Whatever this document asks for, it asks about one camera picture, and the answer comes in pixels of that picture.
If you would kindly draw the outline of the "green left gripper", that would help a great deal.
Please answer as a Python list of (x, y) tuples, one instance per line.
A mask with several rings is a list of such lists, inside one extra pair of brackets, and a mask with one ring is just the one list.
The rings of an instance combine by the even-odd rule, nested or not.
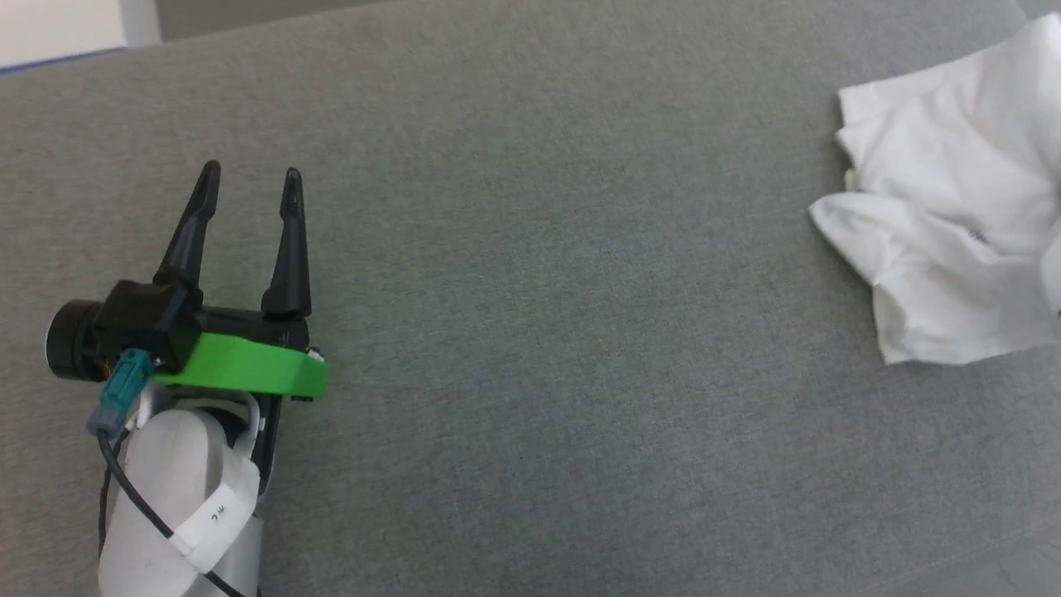
[[(182, 209), (155, 284), (201, 288), (201, 262), (210, 220), (216, 213), (222, 166), (202, 166), (190, 199)], [(279, 208), (282, 233), (269, 287), (263, 294), (265, 314), (310, 314), (308, 233), (302, 173), (286, 170)], [(329, 366), (311, 347), (305, 318), (268, 318), (259, 311), (208, 308), (198, 313), (202, 333), (189, 362), (177, 373), (155, 371), (166, 386), (189, 386), (258, 396), (319, 400), (326, 396)]]

